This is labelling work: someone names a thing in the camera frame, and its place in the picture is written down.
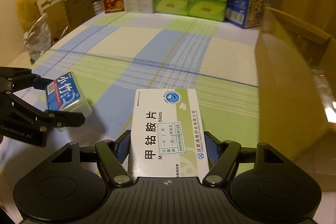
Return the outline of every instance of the plaid tablecloth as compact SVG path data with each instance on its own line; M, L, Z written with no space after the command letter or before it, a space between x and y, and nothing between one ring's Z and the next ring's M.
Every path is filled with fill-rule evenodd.
M5 139L0 165L11 187L69 141L93 145L130 129L136 89L196 88L204 130L253 147L258 141L257 29L166 14L100 14L33 66L55 79L73 71L93 112L80 128L54 130L46 148ZM46 109L40 90L18 95Z

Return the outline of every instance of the yellow line on tablecloth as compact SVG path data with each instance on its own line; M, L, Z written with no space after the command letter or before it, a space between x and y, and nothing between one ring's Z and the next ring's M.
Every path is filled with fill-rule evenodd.
M149 89L151 87L151 85L154 83L156 77L159 75L159 73L161 72L161 70L163 69L165 63L167 62L167 59L169 58L169 56L171 55L171 53L173 52L173 50L176 48L176 46L179 44L179 42L181 41L181 39L184 37L184 35L190 30L190 28L192 27L192 25L194 24L194 22L196 21L197 19L195 19L193 21L193 23L190 25L190 27L184 32L183 35L181 35L181 37L179 38L179 40L175 43L175 45L171 48L170 52L168 53L168 55L166 56L166 58L163 60L162 64L161 64L161 67L160 69L156 72L156 74L154 75L152 81L148 84L147 88ZM123 126L123 128L121 129L120 133L119 133L119 136L121 136L121 134L123 134L127 128L127 125L128 123L132 120L132 115L133 115L133 112L131 113L131 115L128 117L125 125Z

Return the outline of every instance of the silver rivet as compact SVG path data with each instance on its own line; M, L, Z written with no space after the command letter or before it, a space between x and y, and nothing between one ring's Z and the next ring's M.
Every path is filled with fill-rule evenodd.
M118 183L119 185L123 185L123 184L129 182L131 179L130 179L130 177L125 176L125 175L118 175L118 176L114 177L113 180L114 180L115 183Z
M211 184L218 184L222 181L222 178L218 175L210 175L205 180Z
M41 132L47 132L47 128L42 126L42 127L40 127L40 131Z

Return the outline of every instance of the ribbed black surface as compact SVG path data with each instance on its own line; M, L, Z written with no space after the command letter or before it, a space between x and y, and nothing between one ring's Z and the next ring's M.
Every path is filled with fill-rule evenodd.
M238 212L222 190L197 178L139 178L112 191L94 213L74 224L257 224Z

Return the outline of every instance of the barcode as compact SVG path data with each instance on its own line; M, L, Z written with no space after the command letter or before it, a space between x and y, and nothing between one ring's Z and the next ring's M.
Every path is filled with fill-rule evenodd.
M55 91L55 85L54 85L54 82L52 82L51 84L49 84L48 86L47 86L47 92L48 92L48 95L50 94L50 93L53 93Z
M239 24L243 24L244 21L244 14L233 11L230 8L226 9L226 17Z

